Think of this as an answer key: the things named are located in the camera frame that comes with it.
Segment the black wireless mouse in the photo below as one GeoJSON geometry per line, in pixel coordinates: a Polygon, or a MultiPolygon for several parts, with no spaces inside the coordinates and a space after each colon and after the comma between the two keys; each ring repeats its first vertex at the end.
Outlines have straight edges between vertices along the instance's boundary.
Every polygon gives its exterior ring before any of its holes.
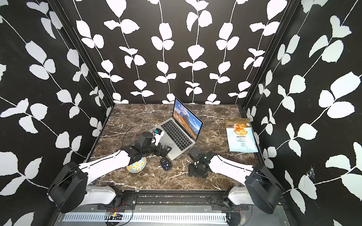
{"type": "Polygon", "coordinates": [[[169,171],[172,167],[172,161],[166,156],[160,160],[160,165],[164,171],[169,171]]]}

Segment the silver laptop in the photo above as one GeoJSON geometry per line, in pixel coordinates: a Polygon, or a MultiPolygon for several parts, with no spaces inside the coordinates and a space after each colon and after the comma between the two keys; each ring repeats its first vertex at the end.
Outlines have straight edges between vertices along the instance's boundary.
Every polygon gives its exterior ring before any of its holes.
{"type": "Polygon", "coordinates": [[[172,117],[150,129],[150,132],[164,132],[160,143],[171,147],[167,156],[174,160],[196,144],[203,125],[199,117],[175,98],[172,117]]]}

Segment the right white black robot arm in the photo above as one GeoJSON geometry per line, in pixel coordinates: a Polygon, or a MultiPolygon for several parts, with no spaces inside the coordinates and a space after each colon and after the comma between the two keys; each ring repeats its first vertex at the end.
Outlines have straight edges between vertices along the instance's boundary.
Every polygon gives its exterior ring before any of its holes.
{"type": "Polygon", "coordinates": [[[255,205],[267,214],[273,214],[282,193],[281,183],[262,163],[251,166],[227,160],[214,152],[204,153],[197,147],[189,152],[194,161],[189,165],[189,176],[207,178],[208,173],[224,175],[243,185],[232,187],[226,193],[224,206],[255,205]]]}

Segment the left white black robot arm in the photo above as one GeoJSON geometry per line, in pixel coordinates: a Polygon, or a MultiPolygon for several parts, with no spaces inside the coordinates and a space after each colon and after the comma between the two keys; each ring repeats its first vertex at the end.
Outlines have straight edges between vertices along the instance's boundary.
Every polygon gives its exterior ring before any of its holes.
{"type": "Polygon", "coordinates": [[[166,157],[172,148],[160,143],[163,135],[163,132],[143,132],[135,143],[111,155],[82,164],[67,163],[50,185],[48,196],[61,213],[71,212],[84,205],[99,204],[106,210],[117,208],[123,203],[122,192],[111,186],[93,186],[92,182],[150,154],[166,157]]]}

